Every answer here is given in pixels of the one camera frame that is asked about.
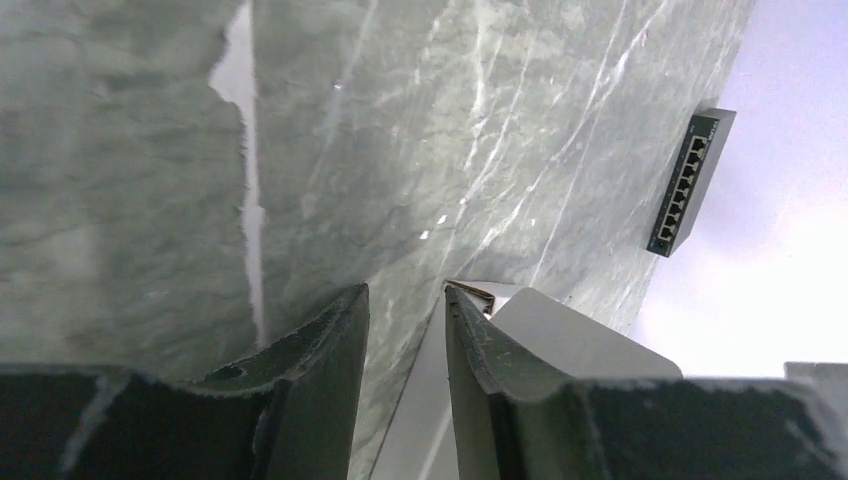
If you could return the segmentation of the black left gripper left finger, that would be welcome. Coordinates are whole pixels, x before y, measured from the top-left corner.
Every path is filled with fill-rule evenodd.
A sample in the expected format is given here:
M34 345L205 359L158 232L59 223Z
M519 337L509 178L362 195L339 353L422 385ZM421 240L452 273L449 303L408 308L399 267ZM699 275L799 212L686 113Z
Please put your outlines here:
M197 382L116 366L5 364L5 479L343 479L369 289Z

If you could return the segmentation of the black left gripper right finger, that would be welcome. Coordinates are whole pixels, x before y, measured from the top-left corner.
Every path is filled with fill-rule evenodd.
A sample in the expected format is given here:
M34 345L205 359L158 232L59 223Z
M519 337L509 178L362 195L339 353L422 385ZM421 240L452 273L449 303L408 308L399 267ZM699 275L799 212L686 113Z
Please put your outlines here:
M445 290L463 479L843 479L847 438L783 380L580 378Z

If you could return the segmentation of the white cardboard box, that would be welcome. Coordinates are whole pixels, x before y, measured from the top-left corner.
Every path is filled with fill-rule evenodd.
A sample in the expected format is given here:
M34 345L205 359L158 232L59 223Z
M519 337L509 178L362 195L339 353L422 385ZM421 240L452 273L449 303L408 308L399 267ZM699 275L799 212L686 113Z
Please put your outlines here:
M497 328L576 378L679 378L671 360L529 287L451 281ZM459 476L446 356L446 302L438 300L370 476Z

